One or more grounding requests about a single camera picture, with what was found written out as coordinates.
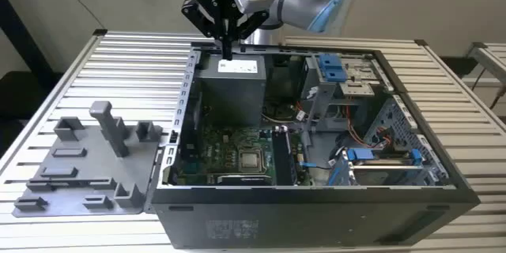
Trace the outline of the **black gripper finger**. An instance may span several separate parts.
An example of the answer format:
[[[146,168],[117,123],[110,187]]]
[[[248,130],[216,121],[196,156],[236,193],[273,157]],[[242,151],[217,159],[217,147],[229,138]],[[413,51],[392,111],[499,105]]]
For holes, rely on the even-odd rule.
[[[238,40],[244,40],[252,34],[252,32],[260,27],[261,23],[269,16],[268,11],[253,12],[241,24],[237,24],[242,14],[234,13],[228,18],[226,26],[226,60],[232,60],[232,43]]]
[[[200,31],[202,36],[213,38],[217,41],[217,45],[221,50],[221,58],[228,59],[228,44],[225,42],[225,30],[224,22],[220,17],[212,22],[206,16],[202,14],[198,8],[198,3],[196,0],[184,0],[181,5],[181,13],[189,20],[192,25]]]

